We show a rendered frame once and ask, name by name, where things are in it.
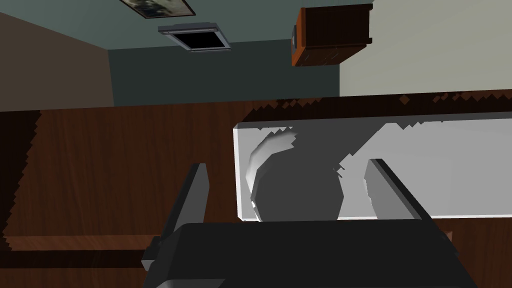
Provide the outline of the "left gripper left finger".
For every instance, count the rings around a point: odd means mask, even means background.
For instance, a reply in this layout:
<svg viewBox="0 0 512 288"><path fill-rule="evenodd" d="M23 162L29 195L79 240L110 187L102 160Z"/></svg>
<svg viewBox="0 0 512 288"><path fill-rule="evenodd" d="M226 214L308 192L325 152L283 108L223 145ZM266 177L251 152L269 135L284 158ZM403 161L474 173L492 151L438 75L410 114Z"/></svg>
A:
<svg viewBox="0 0 512 288"><path fill-rule="evenodd" d="M164 225L163 239L182 225L204 222L209 189L206 164L192 164Z"/></svg>

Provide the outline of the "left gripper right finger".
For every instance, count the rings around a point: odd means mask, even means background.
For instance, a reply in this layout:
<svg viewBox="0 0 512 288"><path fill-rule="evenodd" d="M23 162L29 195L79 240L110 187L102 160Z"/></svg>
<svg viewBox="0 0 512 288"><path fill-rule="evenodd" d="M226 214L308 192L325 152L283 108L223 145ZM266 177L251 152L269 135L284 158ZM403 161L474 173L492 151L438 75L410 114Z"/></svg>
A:
<svg viewBox="0 0 512 288"><path fill-rule="evenodd" d="M432 219L383 159L369 159L363 179L377 219Z"/></svg>

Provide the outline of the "white rectangular door plate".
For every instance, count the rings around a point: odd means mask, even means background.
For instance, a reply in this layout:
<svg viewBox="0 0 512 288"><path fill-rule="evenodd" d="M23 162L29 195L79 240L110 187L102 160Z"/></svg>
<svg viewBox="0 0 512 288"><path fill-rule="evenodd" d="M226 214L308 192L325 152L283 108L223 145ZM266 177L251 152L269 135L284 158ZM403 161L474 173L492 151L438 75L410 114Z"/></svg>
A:
<svg viewBox="0 0 512 288"><path fill-rule="evenodd" d="M272 152L304 138L334 158L340 220L376 218L364 180L370 159L384 160L432 218L512 217L512 116L503 113L249 121L232 132L242 221L258 220L251 154L275 136Z"/></svg>

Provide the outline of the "grey framed black screen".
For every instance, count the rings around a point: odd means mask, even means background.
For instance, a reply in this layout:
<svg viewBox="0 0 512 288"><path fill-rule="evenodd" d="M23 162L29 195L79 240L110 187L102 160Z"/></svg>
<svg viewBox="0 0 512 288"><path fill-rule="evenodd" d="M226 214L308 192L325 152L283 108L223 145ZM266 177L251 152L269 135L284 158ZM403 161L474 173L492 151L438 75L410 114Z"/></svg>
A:
<svg viewBox="0 0 512 288"><path fill-rule="evenodd" d="M214 22L158 26L158 32L189 52L231 50L230 43Z"/></svg>

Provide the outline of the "brown wooden cabinet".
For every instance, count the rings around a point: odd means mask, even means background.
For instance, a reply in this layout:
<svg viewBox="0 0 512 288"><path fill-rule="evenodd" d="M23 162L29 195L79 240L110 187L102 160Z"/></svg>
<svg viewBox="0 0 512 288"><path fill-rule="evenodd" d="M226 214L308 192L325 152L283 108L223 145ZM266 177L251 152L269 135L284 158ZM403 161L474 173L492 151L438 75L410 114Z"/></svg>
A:
<svg viewBox="0 0 512 288"><path fill-rule="evenodd" d="M339 65L372 43L373 4L302 7L291 37L294 67Z"/></svg>

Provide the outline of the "framed wall picture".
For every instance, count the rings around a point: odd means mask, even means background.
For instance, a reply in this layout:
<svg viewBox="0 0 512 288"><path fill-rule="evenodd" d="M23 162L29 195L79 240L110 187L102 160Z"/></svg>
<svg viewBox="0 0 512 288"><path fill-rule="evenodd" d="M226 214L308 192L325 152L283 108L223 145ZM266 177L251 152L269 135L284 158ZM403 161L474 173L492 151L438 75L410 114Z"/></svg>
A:
<svg viewBox="0 0 512 288"><path fill-rule="evenodd" d="M185 0L120 0L145 19L195 16Z"/></svg>

